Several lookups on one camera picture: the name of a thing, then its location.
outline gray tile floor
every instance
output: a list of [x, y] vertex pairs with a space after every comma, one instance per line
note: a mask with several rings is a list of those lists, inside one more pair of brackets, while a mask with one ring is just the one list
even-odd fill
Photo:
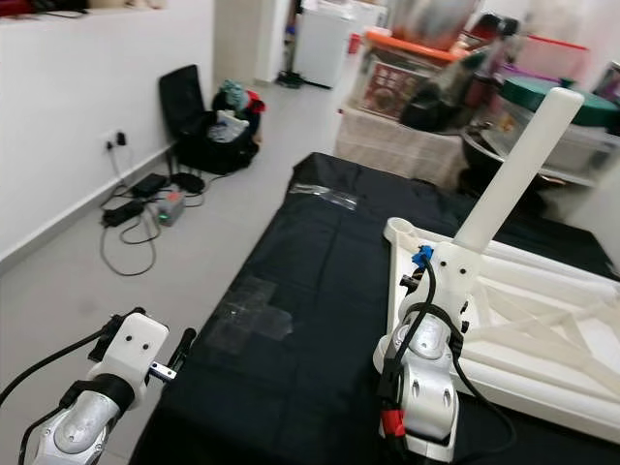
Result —
[[[25, 367], [100, 327], [112, 313], [139, 305], [170, 326], [166, 359], [187, 326], [202, 327], [280, 205], [292, 166], [313, 151], [331, 153], [356, 60], [337, 88], [257, 89], [268, 111], [264, 144], [252, 166], [213, 183], [204, 206], [187, 210], [157, 240], [158, 262], [147, 274], [121, 278], [98, 254], [100, 212], [93, 210], [0, 279], [0, 387]], [[148, 249], [123, 248], [111, 234], [111, 259], [124, 269], [148, 263]], [[23, 383], [0, 411], [0, 463], [16, 463], [19, 439], [34, 419], [91, 363], [86, 350], [67, 356]], [[113, 431], [100, 465], [123, 465], [159, 398], [147, 401]], [[30, 443], [30, 456], [37, 437]]]

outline transparent plastic sheet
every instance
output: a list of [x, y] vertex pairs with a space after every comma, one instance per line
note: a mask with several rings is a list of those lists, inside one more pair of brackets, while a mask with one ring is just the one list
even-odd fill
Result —
[[253, 333], [282, 341], [293, 332], [293, 317], [268, 305], [275, 290], [274, 283], [254, 276], [244, 278], [215, 309], [218, 321], [206, 336], [206, 345], [237, 355]]
[[349, 210], [355, 210], [357, 208], [357, 197], [347, 194], [345, 192], [334, 191], [324, 186], [317, 186], [313, 184], [299, 184], [293, 185], [289, 194], [310, 194], [317, 196], [324, 201], [334, 203], [339, 206], [344, 206]]

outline red container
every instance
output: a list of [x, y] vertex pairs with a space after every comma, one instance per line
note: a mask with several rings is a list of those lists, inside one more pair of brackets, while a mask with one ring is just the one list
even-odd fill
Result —
[[355, 55], [361, 45], [361, 36], [359, 34], [352, 34], [349, 40], [349, 54]]
[[589, 53], [585, 46], [527, 36], [514, 66], [547, 79], [579, 80], [587, 67]]

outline black fabric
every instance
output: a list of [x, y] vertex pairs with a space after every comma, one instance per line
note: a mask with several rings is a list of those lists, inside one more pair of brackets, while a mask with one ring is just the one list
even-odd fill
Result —
[[[401, 216], [450, 235], [472, 203], [320, 154], [295, 168], [293, 182], [358, 196], [356, 211], [350, 211], [288, 194], [232, 284], [238, 289], [248, 277], [274, 284], [269, 305], [292, 315], [293, 332], [281, 342], [253, 332], [236, 355], [216, 350], [209, 340], [224, 318], [220, 304], [164, 390], [133, 465], [387, 463], [378, 435], [379, 377], [371, 361], [388, 305], [383, 228], [388, 217]], [[511, 219], [498, 238], [605, 270], [607, 258], [591, 234], [546, 226], [547, 232]], [[457, 456], [503, 443], [506, 432], [498, 420], [474, 399], [460, 397]], [[480, 463], [620, 463], [617, 446], [508, 414], [516, 424], [517, 447]]]
[[178, 163], [215, 174], [228, 174], [250, 165], [259, 147], [252, 141], [249, 129], [227, 143], [207, 137], [217, 114], [204, 109], [196, 65], [161, 77], [159, 91], [166, 124], [176, 140], [173, 154]]

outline white refrigerator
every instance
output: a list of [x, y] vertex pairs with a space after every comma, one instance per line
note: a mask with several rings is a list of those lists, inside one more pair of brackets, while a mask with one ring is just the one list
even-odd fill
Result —
[[355, 29], [351, 5], [306, 0], [298, 25], [294, 71], [309, 83], [331, 88], [342, 75]]

